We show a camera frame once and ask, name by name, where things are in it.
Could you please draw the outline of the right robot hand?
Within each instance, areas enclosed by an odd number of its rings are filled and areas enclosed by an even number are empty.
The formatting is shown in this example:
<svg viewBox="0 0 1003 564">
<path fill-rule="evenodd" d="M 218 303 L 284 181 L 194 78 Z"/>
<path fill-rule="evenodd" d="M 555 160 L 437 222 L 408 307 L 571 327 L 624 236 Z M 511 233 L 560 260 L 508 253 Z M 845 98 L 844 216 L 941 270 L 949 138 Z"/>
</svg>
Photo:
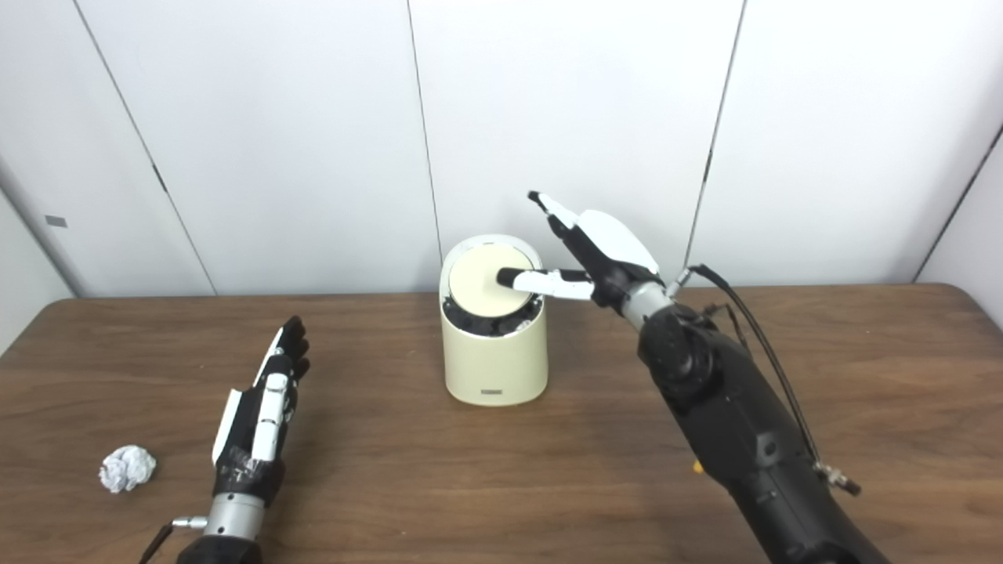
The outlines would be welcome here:
<svg viewBox="0 0 1003 564">
<path fill-rule="evenodd" d="M 499 286 L 554 298 L 591 300 L 617 312 L 632 290 L 646 284 L 665 288 L 654 257 L 620 220 L 596 210 L 576 214 L 536 190 L 527 197 L 547 215 L 549 228 L 581 270 L 504 267 L 495 275 Z"/>
</svg>

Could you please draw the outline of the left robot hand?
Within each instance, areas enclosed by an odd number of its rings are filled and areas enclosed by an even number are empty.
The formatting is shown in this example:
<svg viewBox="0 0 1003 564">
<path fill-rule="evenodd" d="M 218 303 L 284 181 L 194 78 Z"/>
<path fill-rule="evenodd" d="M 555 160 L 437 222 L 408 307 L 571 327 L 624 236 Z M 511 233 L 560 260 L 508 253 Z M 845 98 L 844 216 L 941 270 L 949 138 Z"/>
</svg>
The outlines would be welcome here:
<svg viewBox="0 0 1003 564">
<path fill-rule="evenodd" d="M 230 390 L 212 444 L 212 495 L 250 495 L 271 506 L 285 479 L 281 454 L 310 369 L 309 349 L 302 318 L 292 316 L 266 347 L 252 385 Z"/>
</svg>

